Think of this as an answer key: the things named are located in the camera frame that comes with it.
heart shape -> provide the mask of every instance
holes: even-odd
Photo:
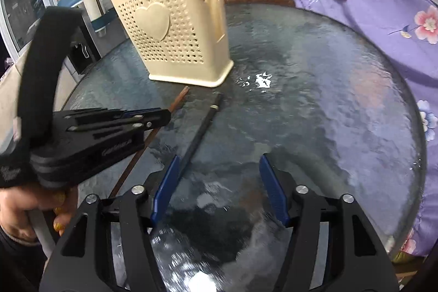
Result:
[[[170,10],[164,4],[155,2],[148,7],[137,8],[134,20],[148,37],[161,41],[170,28]]]

pink flower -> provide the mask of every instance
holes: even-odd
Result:
[[[419,25],[415,29],[415,34],[420,40],[428,39],[431,44],[438,43],[438,9],[431,5],[428,12],[419,11],[413,18],[415,24]]]
[[[401,251],[407,254],[412,254],[417,247],[417,242],[414,239],[411,239],[413,236],[413,229],[411,229],[408,239],[403,244]]]

silver screw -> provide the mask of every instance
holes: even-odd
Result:
[[[97,201],[97,196],[95,194],[90,194],[87,196],[87,198],[85,198],[85,201],[88,204],[94,203],[95,201]]]
[[[299,194],[306,194],[307,192],[309,192],[309,189],[306,186],[300,185],[300,186],[297,186],[296,191]]]
[[[354,197],[351,194],[345,194],[342,196],[342,199],[344,200],[344,202],[346,203],[353,203],[354,202]]]
[[[131,192],[133,194],[141,194],[143,193],[145,188],[142,185],[137,185],[131,188]]]

hand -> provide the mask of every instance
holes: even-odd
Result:
[[[53,228],[62,235],[77,209],[77,187],[68,191],[51,191],[38,184],[0,189],[0,224],[9,235],[33,242],[35,232],[27,210],[53,209],[57,215]]]

sleeve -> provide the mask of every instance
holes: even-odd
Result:
[[[6,283],[15,291],[37,291],[46,259],[40,243],[20,241],[0,227],[2,287]]]

